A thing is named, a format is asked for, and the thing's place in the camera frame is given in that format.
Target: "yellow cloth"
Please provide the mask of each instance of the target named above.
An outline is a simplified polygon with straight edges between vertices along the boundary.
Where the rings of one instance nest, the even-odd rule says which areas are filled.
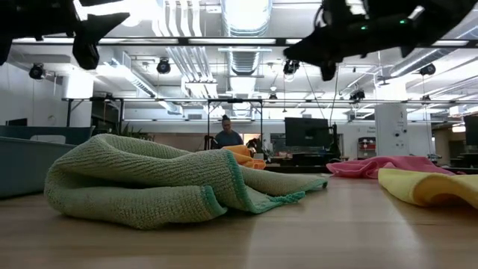
[[[234,159],[238,164],[248,167],[263,170],[266,167],[264,160],[257,160],[250,156],[249,149],[244,145],[237,146],[224,146],[223,149],[228,149],[232,151]]]
[[[396,198],[414,205],[455,205],[465,201],[478,209],[478,175],[380,169],[379,184]]]

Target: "green towel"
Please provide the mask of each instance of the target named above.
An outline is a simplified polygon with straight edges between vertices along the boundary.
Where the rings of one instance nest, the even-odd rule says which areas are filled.
[[[224,149],[191,153],[101,134],[52,165],[45,195],[52,208],[69,216],[155,229],[211,220],[226,207],[262,213],[326,183],[317,176],[242,167]]]

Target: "dark shirt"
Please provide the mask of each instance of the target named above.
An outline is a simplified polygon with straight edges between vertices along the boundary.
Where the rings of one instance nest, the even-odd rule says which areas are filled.
[[[216,141],[219,145],[219,148],[222,148],[223,146],[237,146],[244,144],[240,135],[234,131],[232,131],[230,134],[226,133],[225,131],[221,131],[216,135]]]

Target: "orange cloth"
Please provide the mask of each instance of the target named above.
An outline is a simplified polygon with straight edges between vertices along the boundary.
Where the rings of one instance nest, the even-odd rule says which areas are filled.
[[[257,160],[250,156],[249,149],[244,145],[224,146],[223,149],[228,149],[234,154],[234,158],[238,164],[248,167],[263,170],[266,167],[264,160]]]

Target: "white pillar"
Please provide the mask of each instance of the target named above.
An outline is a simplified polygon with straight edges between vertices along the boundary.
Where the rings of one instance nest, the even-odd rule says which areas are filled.
[[[94,77],[84,71],[77,71],[63,77],[63,92],[65,98],[90,98],[93,96]],[[89,127],[91,125],[91,102],[72,103],[70,127]]]
[[[375,125],[378,156],[409,155],[409,130],[404,104],[377,105]]]

